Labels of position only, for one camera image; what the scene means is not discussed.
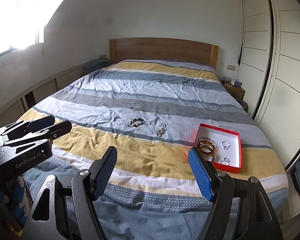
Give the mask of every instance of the amber bangle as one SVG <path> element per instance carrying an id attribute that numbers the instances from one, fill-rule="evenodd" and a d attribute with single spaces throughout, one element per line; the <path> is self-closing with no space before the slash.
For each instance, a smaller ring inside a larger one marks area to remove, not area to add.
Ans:
<path id="1" fill-rule="evenodd" d="M 199 137 L 198 141 L 208 141 L 211 144 L 213 144 L 213 140 L 211 140 L 210 138 L 207 138 L 207 137 Z"/>
<path id="2" fill-rule="evenodd" d="M 209 152 L 203 151 L 202 150 L 203 148 L 209 150 Z M 198 150 L 199 150 L 200 154 L 203 155 L 203 157 L 205 157 L 205 156 L 211 156 L 212 155 L 212 159 L 210 161 L 211 162 L 214 161 L 215 155 L 214 155 L 214 151 L 211 149 L 211 147 L 209 147 L 209 146 L 201 146 L 201 147 L 198 147 Z"/>
<path id="3" fill-rule="evenodd" d="M 198 145 L 209 146 L 214 151 L 214 144 L 210 141 L 202 140 L 202 141 L 199 141 Z"/>

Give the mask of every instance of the light switch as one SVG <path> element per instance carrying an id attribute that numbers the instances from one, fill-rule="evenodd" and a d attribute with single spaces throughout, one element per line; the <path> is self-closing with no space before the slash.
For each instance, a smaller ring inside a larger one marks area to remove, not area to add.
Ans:
<path id="1" fill-rule="evenodd" d="M 235 66 L 228 65 L 227 69 L 235 71 Z"/>

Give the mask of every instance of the wooden nightstand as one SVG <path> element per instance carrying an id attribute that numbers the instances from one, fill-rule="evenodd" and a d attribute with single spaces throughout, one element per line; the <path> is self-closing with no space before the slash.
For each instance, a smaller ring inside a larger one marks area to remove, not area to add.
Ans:
<path id="1" fill-rule="evenodd" d="M 235 99 L 243 99 L 244 89 L 239 87 L 234 87 L 228 83 L 224 84 L 223 87 L 227 90 L 227 92 Z"/>

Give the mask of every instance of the yellow stripe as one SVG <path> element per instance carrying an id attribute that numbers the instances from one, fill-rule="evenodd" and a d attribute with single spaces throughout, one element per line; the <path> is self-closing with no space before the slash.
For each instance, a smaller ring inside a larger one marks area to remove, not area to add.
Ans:
<path id="1" fill-rule="evenodd" d="M 30 109 L 24 120 L 44 117 Z M 188 146 L 162 141 L 150 141 L 95 128 L 86 128 L 72 124 L 70 133 L 54 140 L 59 148 L 90 160 L 102 157 L 109 146 L 118 150 L 116 168 L 153 177 L 175 179 L 194 179 L 188 164 Z M 242 148 L 242 168 L 239 173 L 229 173 L 231 177 L 248 179 L 251 176 L 266 178 L 285 174 L 276 153 L 270 149 Z"/>
<path id="2" fill-rule="evenodd" d="M 181 75 L 190 78 L 204 78 L 207 80 L 218 81 L 217 76 L 214 73 L 209 71 L 187 69 L 181 67 L 169 67 L 165 65 L 156 64 L 156 63 L 120 62 L 111 67 L 108 67 L 108 69 L 111 68 L 120 68 L 126 70 L 147 70 L 147 71 L 153 71 L 158 73 L 176 74 L 176 75 Z"/>

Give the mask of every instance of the silver ring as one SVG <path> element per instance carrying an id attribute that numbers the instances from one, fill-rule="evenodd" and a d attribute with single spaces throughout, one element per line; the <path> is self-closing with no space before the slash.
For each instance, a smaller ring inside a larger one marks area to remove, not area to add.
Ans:
<path id="1" fill-rule="evenodd" d="M 229 165 L 230 160 L 227 157 L 224 157 L 223 160 L 221 160 L 219 163 L 222 164 L 222 162 L 225 162 L 224 165 Z"/>
<path id="2" fill-rule="evenodd" d="M 228 143 L 227 141 L 222 141 L 221 145 L 224 150 L 227 150 L 230 147 L 230 143 Z"/>

